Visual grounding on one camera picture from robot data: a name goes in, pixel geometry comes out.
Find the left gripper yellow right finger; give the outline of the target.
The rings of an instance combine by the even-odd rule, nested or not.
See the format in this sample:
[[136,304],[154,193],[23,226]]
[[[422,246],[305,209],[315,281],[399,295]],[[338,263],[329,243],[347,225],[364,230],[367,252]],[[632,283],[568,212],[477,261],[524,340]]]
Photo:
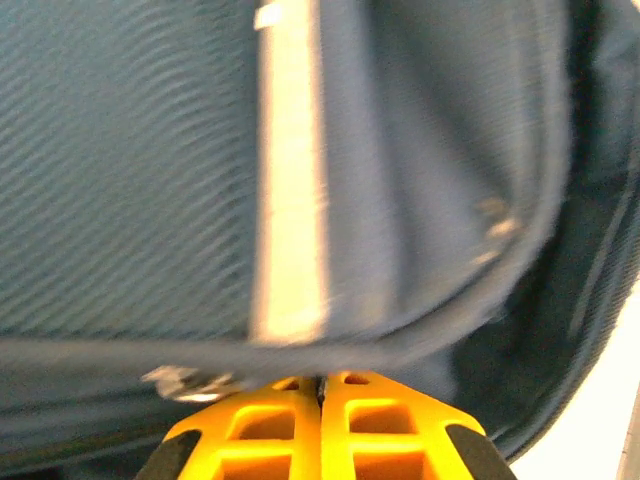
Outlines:
[[327,379],[323,480],[517,480],[471,415],[374,372]]

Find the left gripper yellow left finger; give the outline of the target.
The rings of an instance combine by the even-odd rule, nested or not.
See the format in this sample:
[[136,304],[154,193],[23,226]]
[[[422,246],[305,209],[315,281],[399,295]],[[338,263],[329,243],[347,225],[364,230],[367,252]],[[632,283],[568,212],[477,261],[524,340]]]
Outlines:
[[314,383],[289,377],[175,424],[134,480],[320,480]]

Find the navy blue backpack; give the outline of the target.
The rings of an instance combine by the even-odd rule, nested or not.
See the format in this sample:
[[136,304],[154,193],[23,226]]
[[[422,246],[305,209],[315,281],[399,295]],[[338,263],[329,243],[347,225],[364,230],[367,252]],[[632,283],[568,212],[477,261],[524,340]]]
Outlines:
[[131,480],[235,392],[374,370],[514,460],[640,274],[633,0],[317,0],[328,317],[251,338],[270,0],[0,0],[0,480]]

